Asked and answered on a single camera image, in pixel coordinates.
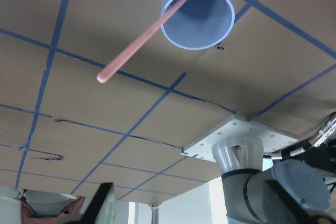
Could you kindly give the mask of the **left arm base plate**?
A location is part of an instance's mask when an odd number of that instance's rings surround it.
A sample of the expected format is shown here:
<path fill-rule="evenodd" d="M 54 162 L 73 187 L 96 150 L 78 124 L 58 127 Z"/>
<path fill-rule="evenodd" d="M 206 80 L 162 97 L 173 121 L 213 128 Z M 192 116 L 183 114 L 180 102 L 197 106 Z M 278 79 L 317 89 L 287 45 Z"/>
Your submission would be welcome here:
<path fill-rule="evenodd" d="M 271 126 L 249 121 L 240 115 L 231 115 L 218 125 L 191 141 L 182 149 L 182 154 L 214 162 L 212 147 L 221 140 L 233 137 L 256 137 L 263 143 L 265 155 L 282 150 L 298 142 L 298 137 Z"/>

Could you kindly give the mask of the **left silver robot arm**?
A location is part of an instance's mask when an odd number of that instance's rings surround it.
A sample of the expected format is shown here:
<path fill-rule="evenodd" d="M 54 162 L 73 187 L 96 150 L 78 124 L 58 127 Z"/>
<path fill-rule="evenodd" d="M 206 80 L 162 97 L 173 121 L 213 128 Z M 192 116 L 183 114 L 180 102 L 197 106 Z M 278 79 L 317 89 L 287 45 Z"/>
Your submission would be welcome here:
<path fill-rule="evenodd" d="M 183 152 L 217 164 L 229 223 L 335 223 L 319 172 L 291 158 L 263 170 L 264 144 L 258 136 L 206 136 Z"/>

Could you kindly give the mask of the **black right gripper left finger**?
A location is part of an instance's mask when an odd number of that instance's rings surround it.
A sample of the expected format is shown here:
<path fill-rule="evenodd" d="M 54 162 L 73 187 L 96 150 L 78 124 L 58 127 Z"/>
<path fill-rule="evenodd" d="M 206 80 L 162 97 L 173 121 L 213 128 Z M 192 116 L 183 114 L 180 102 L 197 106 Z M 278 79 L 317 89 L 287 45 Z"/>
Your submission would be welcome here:
<path fill-rule="evenodd" d="M 115 203 L 114 184 L 102 183 L 82 217 L 70 223 L 113 224 L 116 216 Z"/>

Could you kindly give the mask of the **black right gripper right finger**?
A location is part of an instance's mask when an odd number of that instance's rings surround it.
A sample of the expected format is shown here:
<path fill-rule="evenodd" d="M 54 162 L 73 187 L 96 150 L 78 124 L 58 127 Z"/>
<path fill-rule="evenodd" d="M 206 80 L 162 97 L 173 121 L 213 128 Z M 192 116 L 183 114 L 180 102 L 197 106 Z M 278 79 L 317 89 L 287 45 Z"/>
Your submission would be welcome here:
<path fill-rule="evenodd" d="M 275 180 L 265 181 L 266 223 L 335 223 L 329 214 L 305 210 Z"/>

